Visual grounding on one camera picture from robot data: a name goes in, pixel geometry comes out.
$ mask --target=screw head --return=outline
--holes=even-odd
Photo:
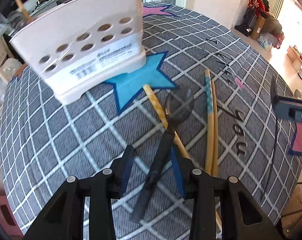
[[[67,178],[67,182],[69,182],[69,183],[75,182],[75,176],[69,176]]]
[[[201,171],[200,169],[193,169],[193,170],[192,170],[192,173],[193,173],[194,175],[200,175],[200,174],[202,173],[202,171]]]
[[[109,174],[111,174],[112,173],[112,169],[104,169],[103,170],[103,174],[104,175],[109,175]]]
[[[237,183],[238,182],[238,178],[235,177],[235,176],[231,176],[231,177],[229,177],[229,181],[232,182],[232,183]]]

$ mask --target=label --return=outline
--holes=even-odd
[[[133,34],[86,55],[47,78],[46,83],[61,95],[94,75],[139,54],[139,34]]]

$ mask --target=black cable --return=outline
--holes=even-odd
[[[265,195],[265,192],[266,192],[266,189],[267,189],[267,187],[269,185],[269,182],[270,182],[271,173],[272,173],[273,166],[274,166],[276,146],[278,145],[277,142],[278,142],[278,118],[276,117],[276,120],[275,120],[274,145],[273,145],[273,156],[272,156],[272,160],[271,160],[271,167],[270,167],[268,179],[266,180],[266,184],[265,184],[265,187],[264,187],[264,191],[263,191],[261,200],[263,199],[263,197]]]
[[[283,217],[287,217],[287,216],[289,216],[289,215],[296,214],[296,213],[301,212],[301,211],[302,211],[302,209],[297,210],[297,211],[294,211],[294,212],[291,212],[291,213],[288,213],[288,214],[285,214],[285,215],[281,216],[281,218],[283,218]]]

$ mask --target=blue star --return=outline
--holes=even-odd
[[[171,81],[160,67],[167,52],[147,56],[144,67],[129,73],[110,78],[106,83],[113,85],[118,114],[121,114],[148,84],[152,89],[172,89],[176,84]]]

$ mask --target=pink star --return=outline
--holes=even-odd
[[[144,7],[143,6],[143,17],[149,15],[168,15],[168,16],[176,16],[170,12],[165,12],[164,10],[169,9],[171,5],[163,6],[163,7]]]
[[[235,78],[235,83],[238,85],[238,87],[239,87],[241,90],[244,88],[243,83],[241,82],[241,80],[240,80],[238,77]]]
[[[292,149],[295,152],[302,152],[302,123],[296,123],[296,135]]]

